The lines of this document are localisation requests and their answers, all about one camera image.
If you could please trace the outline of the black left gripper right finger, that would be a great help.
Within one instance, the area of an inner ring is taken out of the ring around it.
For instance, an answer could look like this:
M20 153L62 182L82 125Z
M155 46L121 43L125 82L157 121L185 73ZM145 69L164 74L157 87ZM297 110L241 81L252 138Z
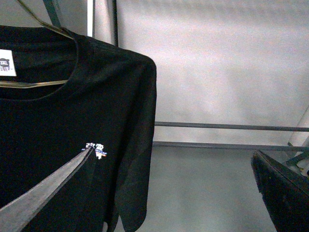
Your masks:
M309 179L256 150L251 166L268 214L278 232L309 230Z

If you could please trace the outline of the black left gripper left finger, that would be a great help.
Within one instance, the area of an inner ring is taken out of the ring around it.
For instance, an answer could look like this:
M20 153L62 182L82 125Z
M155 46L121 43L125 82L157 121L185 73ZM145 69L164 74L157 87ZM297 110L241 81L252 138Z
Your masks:
M0 210L2 232L72 232L87 202L94 149L79 155Z

